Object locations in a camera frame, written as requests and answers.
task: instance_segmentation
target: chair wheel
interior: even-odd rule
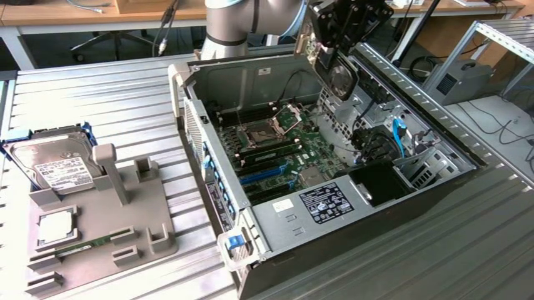
[[[85,56],[83,54],[74,53],[74,54],[73,54],[73,59],[74,59],[75,61],[78,61],[79,63],[82,63],[82,62],[86,60],[86,56]]]

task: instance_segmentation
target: motherboard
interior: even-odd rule
[[[220,128],[220,138],[253,205],[333,179],[348,167],[313,118],[304,106],[286,104],[268,118]]]

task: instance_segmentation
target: hard drive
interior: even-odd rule
[[[11,130],[2,152],[25,172],[37,190],[53,188],[65,195],[93,188],[93,178],[105,175],[93,160],[94,145],[97,141],[86,123],[35,132]]]

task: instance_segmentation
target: office chair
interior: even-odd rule
[[[105,34],[101,34],[98,31],[93,32],[94,38],[90,39],[89,41],[86,41],[83,44],[81,44],[70,49],[74,60],[83,62],[86,60],[86,56],[81,53],[81,51],[110,39],[113,39],[114,43],[115,43],[115,60],[117,61],[121,60],[119,47],[122,45],[122,39],[127,39],[139,44],[146,44],[150,47],[153,47],[153,40],[146,39],[149,37],[147,30],[142,29],[142,37],[134,36],[133,34],[130,34],[131,31],[134,31],[134,30],[110,31]]]

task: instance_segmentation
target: green circuit board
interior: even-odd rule
[[[273,118],[230,126],[222,128],[220,131],[220,138],[241,179],[262,174],[266,170],[241,176],[240,171],[248,168],[242,167],[241,160],[236,158],[237,153],[246,153],[248,150],[262,149],[281,142],[300,139],[301,147],[294,153],[284,155],[284,157],[280,158],[266,159],[269,164],[274,163],[276,165],[276,167],[272,166],[272,168],[268,169],[284,166],[284,172],[277,176],[270,176],[256,182],[242,183],[244,190],[246,191],[253,205],[330,180],[334,174],[348,167],[340,160],[334,151],[332,151],[330,144],[322,137],[305,110],[300,111],[300,117],[302,120],[297,126],[293,127],[298,121],[294,112],[290,109],[285,109],[277,115],[280,127],[285,131],[293,127],[284,135],[276,132],[273,128]],[[265,157],[273,155],[270,151],[265,153]],[[284,191],[280,193],[270,192],[277,187],[281,187]]]

